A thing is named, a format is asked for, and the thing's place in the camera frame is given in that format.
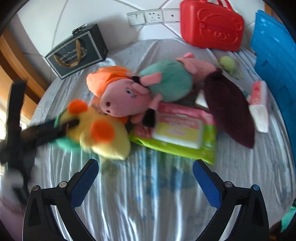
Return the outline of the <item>yellow orange turtle plush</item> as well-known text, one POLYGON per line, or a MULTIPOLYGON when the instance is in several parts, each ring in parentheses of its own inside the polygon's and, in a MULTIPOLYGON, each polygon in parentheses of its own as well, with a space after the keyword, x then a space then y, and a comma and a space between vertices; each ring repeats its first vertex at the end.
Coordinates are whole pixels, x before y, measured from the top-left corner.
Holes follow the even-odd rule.
POLYGON ((99 113, 85 101, 74 99, 57 116, 54 126, 73 120, 79 120, 79 124, 69 127, 64 137, 55 140, 61 149, 68 152, 93 152, 103 158, 115 160, 124 160, 130 154, 126 119, 99 113))

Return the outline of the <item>pig plush orange dress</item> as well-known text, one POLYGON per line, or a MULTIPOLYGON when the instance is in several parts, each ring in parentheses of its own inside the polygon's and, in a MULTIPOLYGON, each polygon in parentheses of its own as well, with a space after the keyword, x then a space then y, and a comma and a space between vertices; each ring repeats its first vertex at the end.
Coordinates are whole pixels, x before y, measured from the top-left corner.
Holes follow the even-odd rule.
POLYGON ((134 124, 154 128, 156 111, 163 96, 160 93, 153 95, 149 87, 161 80, 160 72, 140 77, 125 67, 109 66, 88 74, 86 83, 99 98, 104 113, 115 118, 130 117, 134 124))

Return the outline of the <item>red white tissue pack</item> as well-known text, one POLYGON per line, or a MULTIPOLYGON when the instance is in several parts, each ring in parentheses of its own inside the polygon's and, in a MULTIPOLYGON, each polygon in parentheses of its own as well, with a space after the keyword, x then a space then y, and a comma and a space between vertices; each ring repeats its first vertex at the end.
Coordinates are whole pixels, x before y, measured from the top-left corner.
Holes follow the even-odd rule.
POLYGON ((257 80, 252 85, 251 94, 247 97, 249 111, 254 121, 255 129, 260 133, 269 130, 269 100, 267 84, 257 80))

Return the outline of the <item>green cloth on floor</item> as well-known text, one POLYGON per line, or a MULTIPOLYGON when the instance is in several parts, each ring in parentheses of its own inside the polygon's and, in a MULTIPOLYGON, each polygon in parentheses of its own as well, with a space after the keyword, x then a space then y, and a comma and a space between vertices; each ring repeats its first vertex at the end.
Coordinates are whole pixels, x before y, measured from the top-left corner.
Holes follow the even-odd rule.
POLYGON ((281 220, 281 232, 287 229, 296 212, 296 207, 292 206, 288 213, 281 220))

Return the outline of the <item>green wet wipes pack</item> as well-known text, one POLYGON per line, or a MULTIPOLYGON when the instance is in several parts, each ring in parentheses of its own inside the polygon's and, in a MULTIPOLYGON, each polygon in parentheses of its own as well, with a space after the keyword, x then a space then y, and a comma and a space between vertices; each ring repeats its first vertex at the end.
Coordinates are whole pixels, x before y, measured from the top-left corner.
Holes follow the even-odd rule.
POLYGON ((214 118, 201 109, 162 102, 155 127, 148 131, 136 125, 129 138, 147 148, 215 164, 214 118))

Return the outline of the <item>small white green box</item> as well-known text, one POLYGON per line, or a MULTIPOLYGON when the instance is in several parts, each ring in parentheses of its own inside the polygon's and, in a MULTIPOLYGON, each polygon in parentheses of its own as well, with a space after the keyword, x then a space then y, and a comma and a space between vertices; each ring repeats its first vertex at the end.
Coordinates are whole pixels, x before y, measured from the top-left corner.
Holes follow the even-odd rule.
POLYGON ((204 111, 209 111, 203 90, 200 90, 198 92, 198 95, 195 100, 195 107, 198 109, 202 109, 204 111))

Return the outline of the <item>pig plush teal dress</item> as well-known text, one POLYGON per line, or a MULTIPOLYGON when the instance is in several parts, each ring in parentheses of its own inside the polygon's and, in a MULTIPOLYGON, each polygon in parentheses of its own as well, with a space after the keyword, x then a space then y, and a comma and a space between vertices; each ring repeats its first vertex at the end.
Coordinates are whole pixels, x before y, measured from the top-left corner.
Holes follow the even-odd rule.
POLYGON ((217 67, 186 53, 176 59, 158 61, 144 68, 132 80, 149 89, 152 96, 162 95, 163 102, 175 102, 186 97, 194 86, 215 72, 217 67))

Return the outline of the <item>green round monster toy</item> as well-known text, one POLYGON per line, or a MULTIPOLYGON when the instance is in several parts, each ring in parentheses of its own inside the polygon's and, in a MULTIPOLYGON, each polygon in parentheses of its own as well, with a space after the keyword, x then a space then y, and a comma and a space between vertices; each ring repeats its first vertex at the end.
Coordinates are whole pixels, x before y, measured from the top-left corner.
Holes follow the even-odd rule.
POLYGON ((236 79, 242 79, 243 74, 237 69, 237 64, 234 59, 230 56, 222 56, 219 59, 219 64, 222 69, 228 72, 231 76, 235 77, 236 79))

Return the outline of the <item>blue plastic storage bin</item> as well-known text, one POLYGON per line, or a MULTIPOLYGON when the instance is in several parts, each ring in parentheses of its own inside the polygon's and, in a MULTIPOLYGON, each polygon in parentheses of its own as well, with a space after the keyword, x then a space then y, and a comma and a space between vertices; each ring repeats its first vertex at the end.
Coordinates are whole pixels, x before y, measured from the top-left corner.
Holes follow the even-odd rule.
POLYGON ((257 55, 255 71, 275 98, 295 149, 295 42, 282 23, 259 10, 250 47, 257 55))

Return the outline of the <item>red plastic bear suitcase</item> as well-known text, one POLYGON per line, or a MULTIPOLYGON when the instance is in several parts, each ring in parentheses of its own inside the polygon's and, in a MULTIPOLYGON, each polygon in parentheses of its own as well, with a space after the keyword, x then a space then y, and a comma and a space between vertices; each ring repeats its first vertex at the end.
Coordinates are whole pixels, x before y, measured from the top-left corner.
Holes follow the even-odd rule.
POLYGON ((182 38, 201 49, 237 52, 240 48, 244 20, 229 1, 180 2, 180 29, 182 38))

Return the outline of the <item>orange wooden door frame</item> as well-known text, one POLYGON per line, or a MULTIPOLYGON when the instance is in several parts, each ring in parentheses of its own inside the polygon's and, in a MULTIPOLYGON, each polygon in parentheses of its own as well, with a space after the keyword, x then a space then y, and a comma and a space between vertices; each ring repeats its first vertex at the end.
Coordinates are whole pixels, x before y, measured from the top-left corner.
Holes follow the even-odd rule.
POLYGON ((5 29, 1 35, 1 98, 8 100, 11 84, 18 80, 27 84, 21 114, 31 120, 49 84, 29 63, 10 31, 5 29))

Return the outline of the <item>white wall socket panel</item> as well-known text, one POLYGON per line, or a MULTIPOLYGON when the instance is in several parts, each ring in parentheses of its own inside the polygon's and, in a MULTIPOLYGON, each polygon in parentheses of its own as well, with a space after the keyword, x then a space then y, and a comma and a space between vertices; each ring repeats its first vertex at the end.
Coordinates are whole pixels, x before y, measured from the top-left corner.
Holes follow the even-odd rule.
POLYGON ((126 14, 131 27, 180 22, 180 9, 147 9, 126 14))

